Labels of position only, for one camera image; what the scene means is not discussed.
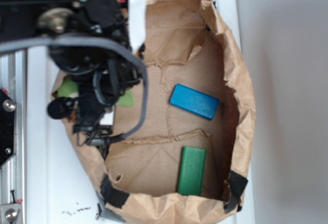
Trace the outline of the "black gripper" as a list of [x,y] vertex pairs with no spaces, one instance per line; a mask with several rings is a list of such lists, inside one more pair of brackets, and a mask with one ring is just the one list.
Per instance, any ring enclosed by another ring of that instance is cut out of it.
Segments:
[[144,80],[142,59],[131,53],[100,48],[51,48],[55,64],[68,75],[77,88],[77,97],[57,93],[48,105],[53,119],[63,119],[76,114],[73,133],[83,132],[87,138],[83,145],[104,146],[126,139],[144,123],[141,116],[137,125],[126,133],[112,134],[112,125],[100,121],[114,110],[119,99]]

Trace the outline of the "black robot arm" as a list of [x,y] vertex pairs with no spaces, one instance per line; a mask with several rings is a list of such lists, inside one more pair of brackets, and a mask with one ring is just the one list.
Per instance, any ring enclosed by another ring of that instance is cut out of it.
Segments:
[[126,139],[145,121],[114,135],[102,123],[132,87],[147,85],[140,54],[132,51],[128,0],[1,0],[1,54],[46,46],[54,63],[68,75],[76,96],[61,95],[49,103],[52,119],[76,116],[73,132],[85,133],[85,145],[104,146]]

